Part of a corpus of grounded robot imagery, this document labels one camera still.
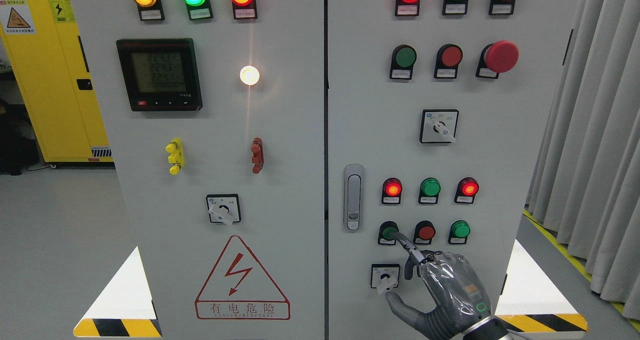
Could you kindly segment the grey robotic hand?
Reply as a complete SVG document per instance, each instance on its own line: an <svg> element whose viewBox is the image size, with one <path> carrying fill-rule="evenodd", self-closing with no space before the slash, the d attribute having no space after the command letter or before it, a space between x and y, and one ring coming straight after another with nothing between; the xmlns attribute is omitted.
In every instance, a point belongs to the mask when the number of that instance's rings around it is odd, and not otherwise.
<svg viewBox="0 0 640 340"><path fill-rule="evenodd" d="M429 339L451 339L476 322L491 316L489 296L470 263L451 252L419 250L400 231L393 238L409 253L404 268L407 280L416 267L435 301L428 313L407 305L389 291L385 295L391 312Z"/></svg>

